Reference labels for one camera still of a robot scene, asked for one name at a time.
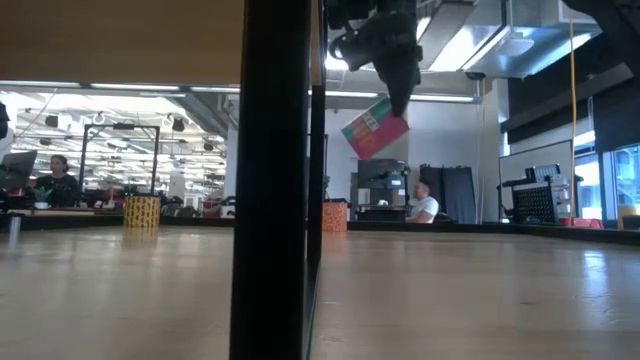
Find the orange stool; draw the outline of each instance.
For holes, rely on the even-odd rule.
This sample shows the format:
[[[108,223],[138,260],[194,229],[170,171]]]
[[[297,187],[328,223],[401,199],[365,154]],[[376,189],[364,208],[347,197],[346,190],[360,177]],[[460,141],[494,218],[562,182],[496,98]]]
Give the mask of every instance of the orange stool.
[[[322,231],[347,231],[347,203],[322,204]]]

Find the window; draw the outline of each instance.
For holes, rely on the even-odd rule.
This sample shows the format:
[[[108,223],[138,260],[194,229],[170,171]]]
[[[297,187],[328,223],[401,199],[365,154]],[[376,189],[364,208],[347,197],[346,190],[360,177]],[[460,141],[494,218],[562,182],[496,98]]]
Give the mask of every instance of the window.
[[[576,175],[584,179],[578,185],[577,194],[580,217],[602,220],[598,155],[576,157]]]
[[[614,159],[618,205],[640,205],[640,146],[616,150]]]

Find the black stand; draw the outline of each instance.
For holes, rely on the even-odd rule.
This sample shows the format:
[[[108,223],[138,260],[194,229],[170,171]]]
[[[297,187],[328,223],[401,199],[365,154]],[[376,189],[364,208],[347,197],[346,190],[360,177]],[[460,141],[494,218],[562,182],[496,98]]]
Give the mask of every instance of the black stand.
[[[231,360],[303,354],[309,19],[308,0],[245,0]]]

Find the red object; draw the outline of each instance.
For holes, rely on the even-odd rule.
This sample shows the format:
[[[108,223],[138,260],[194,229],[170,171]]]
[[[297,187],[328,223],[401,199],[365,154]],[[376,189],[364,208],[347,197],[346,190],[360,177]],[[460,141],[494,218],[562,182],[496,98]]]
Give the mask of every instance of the red object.
[[[571,226],[580,227],[580,228],[590,228],[590,229],[604,229],[602,225],[602,221],[598,219],[581,219],[581,218],[572,218]],[[560,224],[563,226],[570,226],[569,219],[560,219]]]
[[[393,116],[391,102],[385,98],[342,129],[353,150],[362,160],[369,160],[409,131],[401,116]]]

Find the man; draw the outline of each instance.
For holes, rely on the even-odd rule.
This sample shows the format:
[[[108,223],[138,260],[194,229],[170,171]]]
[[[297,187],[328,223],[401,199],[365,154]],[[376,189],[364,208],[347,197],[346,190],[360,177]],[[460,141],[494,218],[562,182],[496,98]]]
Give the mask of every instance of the man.
[[[438,214],[438,202],[429,196],[431,187],[425,180],[418,180],[413,187],[413,197],[411,201],[411,217],[406,219],[408,223],[431,224]]]

